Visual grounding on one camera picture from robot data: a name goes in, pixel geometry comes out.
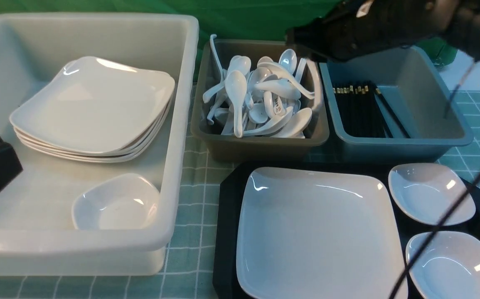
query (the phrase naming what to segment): white plate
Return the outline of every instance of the white plate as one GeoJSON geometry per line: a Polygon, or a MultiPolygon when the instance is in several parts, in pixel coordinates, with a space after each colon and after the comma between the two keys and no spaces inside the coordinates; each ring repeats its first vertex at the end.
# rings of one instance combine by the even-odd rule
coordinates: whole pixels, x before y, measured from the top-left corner
{"type": "Polygon", "coordinates": [[[169,102],[175,81],[96,57],[65,66],[10,116],[27,135],[71,152],[109,153],[138,138],[169,102]]]}
{"type": "Polygon", "coordinates": [[[169,110],[169,105],[166,108],[166,113],[162,115],[160,118],[159,122],[157,125],[155,125],[154,129],[149,133],[149,135],[145,138],[145,140],[139,144],[138,148],[136,148],[133,152],[127,153],[125,155],[117,155],[117,156],[106,156],[106,157],[90,157],[90,156],[81,156],[81,155],[72,155],[72,154],[61,154],[57,153],[54,151],[50,151],[44,147],[37,146],[36,144],[32,142],[28,142],[27,140],[23,140],[20,135],[16,135],[20,142],[27,146],[28,148],[31,148],[32,150],[44,153],[46,155],[50,155],[53,157],[59,157],[62,159],[70,159],[72,161],[79,161],[79,162],[91,162],[91,163],[120,163],[120,162],[126,162],[130,161],[132,159],[135,159],[145,149],[152,144],[154,138],[158,134],[158,131],[160,131],[160,128],[162,127],[162,124],[164,123],[164,120],[166,119],[166,115],[169,110]]]}
{"type": "Polygon", "coordinates": [[[139,174],[122,174],[86,191],[72,205],[76,229],[141,229],[156,216],[160,193],[139,174]]]}
{"type": "MultiPolygon", "coordinates": [[[[389,190],[399,208],[410,218],[435,225],[466,190],[460,177],[449,167],[433,163],[395,166],[389,172],[389,190]]],[[[471,219],[476,212],[469,194],[445,225],[471,219]]]]}
{"type": "Polygon", "coordinates": [[[118,157],[118,156],[129,155],[129,154],[138,152],[142,148],[144,148],[145,145],[148,144],[150,140],[154,138],[154,134],[156,134],[156,132],[160,130],[160,127],[164,122],[163,119],[166,117],[169,109],[170,109],[170,103],[166,105],[166,107],[164,108],[164,111],[161,112],[161,114],[158,116],[159,118],[156,121],[154,121],[153,124],[150,125],[149,128],[145,131],[145,133],[139,136],[139,138],[135,140],[132,144],[130,144],[129,146],[125,147],[120,151],[104,153],[104,154],[82,154],[82,153],[75,153],[71,151],[65,151],[64,149],[60,149],[60,148],[51,146],[49,144],[45,144],[42,141],[36,140],[35,138],[32,138],[31,136],[28,136],[27,134],[21,132],[19,129],[14,128],[14,131],[16,133],[16,136],[24,144],[31,145],[33,148],[38,148],[46,152],[52,152],[55,154],[76,155],[79,157],[94,157],[94,158],[118,157]]]}
{"type": "MultiPolygon", "coordinates": [[[[407,260],[427,236],[410,239],[407,260]]],[[[440,231],[409,274],[424,299],[480,299],[480,241],[467,233],[440,231]]]]}
{"type": "MultiPolygon", "coordinates": [[[[386,299],[404,269],[388,191],[369,176],[259,168],[241,207],[236,274],[258,299],[386,299]]],[[[406,282],[397,299],[406,299],[406,282]]]]}

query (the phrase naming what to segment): white plastic bin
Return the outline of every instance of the white plastic bin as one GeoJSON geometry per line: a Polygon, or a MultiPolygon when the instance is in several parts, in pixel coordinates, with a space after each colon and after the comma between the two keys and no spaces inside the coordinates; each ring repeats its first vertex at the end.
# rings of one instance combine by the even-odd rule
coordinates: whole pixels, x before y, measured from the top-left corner
{"type": "Polygon", "coordinates": [[[0,275],[154,274],[175,227],[199,25],[194,17],[137,13],[0,15],[0,136],[24,171],[0,193],[0,275]],[[69,61],[97,56],[168,72],[175,104],[155,141],[119,164],[79,163],[25,148],[10,113],[69,61]],[[119,174],[160,190],[156,216],[137,230],[76,230],[73,200],[119,174]]]}

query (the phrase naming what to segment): spoon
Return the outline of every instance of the spoon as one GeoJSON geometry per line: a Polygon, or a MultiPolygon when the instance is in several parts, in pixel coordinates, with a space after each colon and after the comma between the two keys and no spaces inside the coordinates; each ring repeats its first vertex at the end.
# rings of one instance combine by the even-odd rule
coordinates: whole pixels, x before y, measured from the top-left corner
{"type": "Polygon", "coordinates": [[[219,70],[219,74],[221,75],[221,78],[219,78],[220,82],[223,82],[225,80],[224,73],[223,73],[223,67],[221,67],[221,62],[219,62],[219,57],[217,56],[217,51],[216,51],[216,46],[214,45],[214,39],[217,38],[217,35],[211,34],[210,36],[210,48],[212,49],[212,54],[214,55],[214,60],[217,65],[217,69],[219,70]]]}
{"type": "Polygon", "coordinates": [[[265,80],[255,84],[254,88],[259,91],[271,91],[283,98],[291,98],[293,100],[301,98],[301,93],[287,80],[265,80]]]}
{"type": "Polygon", "coordinates": [[[225,93],[223,89],[219,91],[218,95],[216,96],[216,102],[214,103],[214,106],[212,106],[210,111],[208,111],[207,122],[209,125],[214,125],[214,115],[217,109],[221,107],[221,105],[223,104],[223,102],[225,102],[227,98],[227,93],[225,93]]]}
{"type": "Polygon", "coordinates": [[[306,59],[306,65],[310,70],[310,74],[312,75],[312,81],[314,82],[314,93],[313,93],[314,103],[312,104],[312,110],[317,111],[323,104],[322,103],[323,93],[321,91],[321,78],[319,77],[318,66],[315,62],[313,62],[310,59],[306,59]]]}
{"type": "Polygon", "coordinates": [[[251,59],[247,56],[232,57],[227,70],[227,76],[235,70],[240,71],[243,76],[247,76],[251,70],[251,59]]]}
{"type": "Polygon", "coordinates": [[[271,91],[264,92],[264,110],[269,118],[275,117],[276,114],[273,108],[273,95],[271,94],[271,91]]]}
{"type": "Polygon", "coordinates": [[[249,120],[259,125],[268,121],[268,114],[266,113],[264,104],[257,103],[253,109],[249,110],[249,120]]]}
{"type": "Polygon", "coordinates": [[[240,70],[234,70],[227,74],[225,78],[225,90],[231,100],[232,107],[234,108],[234,135],[237,138],[242,138],[244,135],[244,127],[242,125],[242,107],[244,105],[244,99],[247,93],[247,80],[245,74],[240,70]]]}
{"type": "Polygon", "coordinates": [[[304,108],[301,109],[299,112],[294,114],[290,121],[288,121],[282,130],[277,134],[273,135],[273,137],[278,138],[291,138],[292,136],[298,135],[302,132],[312,120],[312,109],[304,108]]]}
{"type": "Polygon", "coordinates": [[[247,82],[247,90],[252,91],[255,87],[255,84],[265,81],[270,75],[271,72],[268,68],[256,68],[256,70],[254,70],[249,77],[249,81],[247,82]]]}
{"type": "Polygon", "coordinates": [[[258,65],[259,63],[261,63],[261,62],[273,62],[273,59],[271,59],[271,57],[268,57],[268,56],[263,56],[262,58],[260,58],[260,59],[258,60],[257,65],[258,65]]]}
{"type": "Polygon", "coordinates": [[[273,111],[276,115],[284,115],[286,113],[286,108],[284,108],[284,104],[282,103],[280,96],[276,96],[276,98],[273,99],[273,111]]]}
{"type": "MultiPolygon", "coordinates": [[[[234,55],[231,60],[229,61],[229,66],[231,65],[232,61],[235,60],[236,58],[241,57],[240,55],[234,55]]],[[[226,78],[227,77],[227,70],[223,69],[223,76],[226,78]]]]}
{"type": "Polygon", "coordinates": [[[221,130],[221,135],[232,135],[234,131],[234,109],[232,106],[229,106],[228,110],[227,121],[225,121],[223,130],[221,130]]]}
{"type": "Polygon", "coordinates": [[[290,74],[293,74],[295,68],[297,68],[297,54],[295,54],[295,51],[292,49],[286,49],[280,55],[278,64],[283,66],[290,74]]]}
{"type": "Polygon", "coordinates": [[[225,87],[225,82],[221,81],[220,83],[214,85],[213,87],[210,87],[205,93],[203,93],[203,102],[206,104],[210,102],[212,97],[221,91],[225,87]]]}
{"type": "Polygon", "coordinates": [[[291,118],[291,111],[293,108],[288,107],[286,108],[286,114],[281,116],[281,115],[276,115],[274,118],[270,119],[265,125],[259,127],[258,129],[250,130],[250,131],[245,131],[244,136],[258,136],[258,135],[267,135],[267,134],[272,134],[274,132],[277,132],[279,129],[284,127],[286,123],[290,120],[291,118]]]}
{"type": "Polygon", "coordinates": [[[307,91],[297,80],[295,77],[290,74],[283,66],[276,62],[262,62],[259,63],[258,66],[264,66],[268,68],[273,74],[276,74],[279,78],[288,79],[290,83],[292,83],[305,97],[310,100],[314,99],[314,95],[312,92],[307,91]]]}
{"type": "Polygon", "coordinates": [[[299,83],[301,83],[301,80],[303,79],[305,66],[306,66],[306,58],[301,58],[299,60],[299,66],[297,66],[297,72],[295,72],[295,80],[297,80],[297,82],[299,83]]]}
{"type": "Polygon", "coordinates": [[[295,106],[293,107],[293,113],[297,113],[299,110],[301,110],[301,101],[300,100],[295,100],[295,106]]]}
{"type": "Polygon", "coordinates": [[[255,84],[262,82],[266,80],[271,75],[270,70],[268,68],[256,68],[256,70],[251,72],[251,75],[249,76],[249,79],[247,80],[247,93],[251,95],[249,98],[249,103],[246,102],[247,108],[252,109],[253,108],[253,95],[255,95],[255,98],[262,98],[263,94],[257,91],[254,91],[254,86],[255,84]]]}
{"type": "Polygon", "coordinates": [[[255,105],[255,102],[253,101],[253,95],[251,95],[249,91],[245,94],[244,103],[248,110],[253,109],[253,106],[255,105]]]}
{"type": "MultiPolygon", "coordinates": [[[[229,63],[229,69],[226,70],[224,73],[230,74],[235,70],[239,70],[244,76],[249,74],[249,70],[251,69],[251,59],[246,56],[236,55],[232,57],[229,63]]],[[[221,81],[220,83],[216,84],[213,87],[210,87],[205,93],[203,93],[203,102],[206,104],[210,102],[212,97],[218,93],[218,91],[222,90],[225,87],[225,83],[221,81]]]]}
{"type": "MultiPolygon", "coordinates": [[[[271,72],[270,72],[269,76],[265,76],[264,78],[261,78],[261,80],[258,83],[265,82],[265,81],[272,81],[272,80],[278,80],[278,76],[276,74],[271,74],[271,72]]],[[[253,85],[253,90],[251,91],[251,93],[256,98],[260,98],[262,100],[264,99],[264,91],[259,91],[258,89],[255,89],[254,85],[253,85]]]]}

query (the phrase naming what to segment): stack of plates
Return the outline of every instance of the stack of plates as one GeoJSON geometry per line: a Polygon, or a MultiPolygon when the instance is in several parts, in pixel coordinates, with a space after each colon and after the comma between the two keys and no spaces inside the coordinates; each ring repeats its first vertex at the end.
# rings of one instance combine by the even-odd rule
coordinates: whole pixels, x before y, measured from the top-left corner
{"type": "Polygon", "coordinates": [[[74,161],[124,162],[153,141],[174,88],[165,72],[83,57],[16,109],[10,122],[35,151],[74,161]]]}

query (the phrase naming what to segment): black robotic arm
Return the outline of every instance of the black robotic arm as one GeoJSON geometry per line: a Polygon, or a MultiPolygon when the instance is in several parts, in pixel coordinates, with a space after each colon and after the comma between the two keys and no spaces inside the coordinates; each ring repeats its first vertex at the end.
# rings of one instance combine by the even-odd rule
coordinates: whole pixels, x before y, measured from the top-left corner
{"type": "Polygon", "coordinates": [[[300,55],[340,62],[435,36],[480,61],[480,0],[343,0],[286,32],[300,55]]]}

